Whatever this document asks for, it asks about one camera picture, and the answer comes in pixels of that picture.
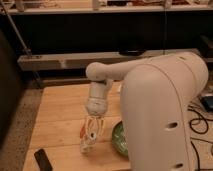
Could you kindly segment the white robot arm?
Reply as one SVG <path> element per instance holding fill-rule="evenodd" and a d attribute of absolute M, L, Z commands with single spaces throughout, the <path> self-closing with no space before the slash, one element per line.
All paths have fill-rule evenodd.
<path fill-rule="evenodd" d="M 208 68 L 193 52 L 115 64 L 93 62 L 87 112 L 102 116 L 114 80 L 122 82 L 120 110 L 132 171 L 195 171 L 187 112 L 205 88 Z"/>

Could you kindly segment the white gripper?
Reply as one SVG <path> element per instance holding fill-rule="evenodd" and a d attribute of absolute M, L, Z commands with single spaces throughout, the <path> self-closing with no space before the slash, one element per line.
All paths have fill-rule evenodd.
<path fill-rule="evenodd" d="M 85 135 L 89 135 L 92 127 L 93 117 L 92 116 L 103 116 L 108 109 L 108 102 L 106 99 L 101 98 L 89 98 L 85 105 L 86 111 L 89 115 L 85 119 Z M 97 119 L 98 124 L 98 136 L 102 136 L 105 127 L 105 118 L 98 117 Z"/>

